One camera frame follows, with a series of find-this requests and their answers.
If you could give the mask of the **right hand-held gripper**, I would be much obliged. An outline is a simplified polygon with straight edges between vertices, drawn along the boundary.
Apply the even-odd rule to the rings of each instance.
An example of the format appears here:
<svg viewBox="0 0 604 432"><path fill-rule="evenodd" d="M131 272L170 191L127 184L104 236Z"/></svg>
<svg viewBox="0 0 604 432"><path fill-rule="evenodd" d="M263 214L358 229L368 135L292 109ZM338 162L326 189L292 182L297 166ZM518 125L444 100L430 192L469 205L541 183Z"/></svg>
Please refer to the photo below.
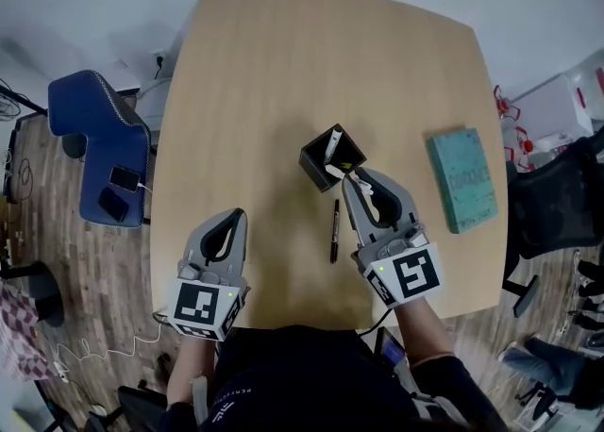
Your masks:
<svg viewBox="0 0 604 432"><path fill-rule="evenodd" d="M361 180L371 186L371 205ZM344 178L342 192L360 247L353 259L385 307L401 306L443 286L438 247L417 223L419 213L405 188L385 174L360 167L357 175ZM376 241L379 228L407 226Z"/></svg>

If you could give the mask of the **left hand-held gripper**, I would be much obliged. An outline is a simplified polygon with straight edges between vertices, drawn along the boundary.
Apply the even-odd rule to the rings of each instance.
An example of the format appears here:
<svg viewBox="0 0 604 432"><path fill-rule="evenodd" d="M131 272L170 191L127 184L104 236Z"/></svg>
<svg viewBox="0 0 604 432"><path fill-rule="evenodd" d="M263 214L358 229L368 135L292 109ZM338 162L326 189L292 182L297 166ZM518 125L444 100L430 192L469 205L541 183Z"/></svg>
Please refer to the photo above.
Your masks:
<svg viewBox="0 0 604 432"><path fill-rule="evenodd" d="M249 292L243 277L248 220L242 208L211 217L198 226L178 262L167 311L178 333L224 341Z"/></svg>

